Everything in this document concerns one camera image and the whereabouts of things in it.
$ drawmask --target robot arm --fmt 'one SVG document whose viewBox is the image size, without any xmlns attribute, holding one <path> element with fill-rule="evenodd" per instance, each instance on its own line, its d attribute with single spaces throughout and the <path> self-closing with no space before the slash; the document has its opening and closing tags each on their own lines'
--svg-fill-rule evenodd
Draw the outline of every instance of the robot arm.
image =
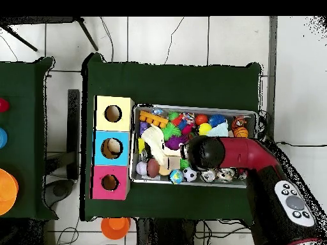
<svg viewBox="0 0 327 245">
<path fill-rule="evenodd" d="M 274 155 L 249 138 L 195 137 L 181 148 L 191 167 L 246 168 L 255 245 L 317 243 L 315 218 L 300 191 L 283 173 Z"/>
</svg>

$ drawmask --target white controller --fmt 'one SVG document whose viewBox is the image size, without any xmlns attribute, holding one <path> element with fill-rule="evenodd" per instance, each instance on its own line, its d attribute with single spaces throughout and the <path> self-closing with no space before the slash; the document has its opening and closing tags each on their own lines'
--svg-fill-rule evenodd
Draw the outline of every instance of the white controller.
<svg viewBox="0 0 327 245">
<path fill-rule="evenodd" d="M 279 181 L 275 185 L 275 193 L 293 223 L 307 227 L 314 226 L 314 217 L 293 184 Z"/>
</svg>

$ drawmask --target red ball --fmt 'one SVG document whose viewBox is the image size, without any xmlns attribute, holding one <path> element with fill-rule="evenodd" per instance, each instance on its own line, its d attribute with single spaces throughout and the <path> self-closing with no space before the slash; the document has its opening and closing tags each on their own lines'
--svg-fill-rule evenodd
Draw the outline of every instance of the red ball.
<svg viewBox="0 0 327 245">
<path fill-rule="evenodd" d="M 196 125 L 200 126 L 202 123 L 207 123 L 208 117 L 204 114 L 197 115 L 195 118 Z"/>
<path fill-rule="evenodd" d="M 0 112 L 5 112 L 9 109 L 9 103 L 5 100 L 0 98 Z"/>
</svg>

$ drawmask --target orange toy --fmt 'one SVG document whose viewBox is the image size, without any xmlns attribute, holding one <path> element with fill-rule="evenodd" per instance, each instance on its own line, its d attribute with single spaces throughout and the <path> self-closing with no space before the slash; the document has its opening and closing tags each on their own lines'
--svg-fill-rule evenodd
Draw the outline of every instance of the orange toy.
<svg viewBox="0 0 327 245">
<path fill-rule="evenodd" d="M 145 111 L 140 111 L 140 120 L 141 121 L 146 121 L 149 124 L 153 124 L 155 126 L 159 126 L 162 129 L 166 127 L 168 123 L 168 119 L 164 119 L 162 117 L 158 117 L 157 115 L 150 114 Z"/>
<path fill-rule="evenodd" d="M 248 130 L 244 127 L 238 127 L 234 130 L 234 137 L 248 138 Z"/>
<path fill-rule="evenodd" d="M 0 215 L 8 212 L 16 201 L 18 183 L 8 172 L 0 169 Z"/>
<path fill-rule="evenodd" d="M 121 239 L 130 229 L 130 218 L 103 218 L 101 231 L 108 239 Z"/>
</svg>

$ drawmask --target blue box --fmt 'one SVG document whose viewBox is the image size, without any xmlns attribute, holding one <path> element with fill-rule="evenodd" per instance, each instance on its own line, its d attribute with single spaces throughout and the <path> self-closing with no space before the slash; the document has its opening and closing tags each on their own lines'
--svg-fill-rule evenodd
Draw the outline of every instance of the blue box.
<svg viewBox="0 0 327 245">
<path fill-rule="evenodd" d="M 130 148 L 129 132 L 95 131 L 95 164 L 94 165 L 121 165 L 129 164 L 128 153 Z M 116 159 L 107 159 L 101 153 L 101 145 L 105 139 L 115 138 L 123 144 L 123 152 Z"/>
</svg>

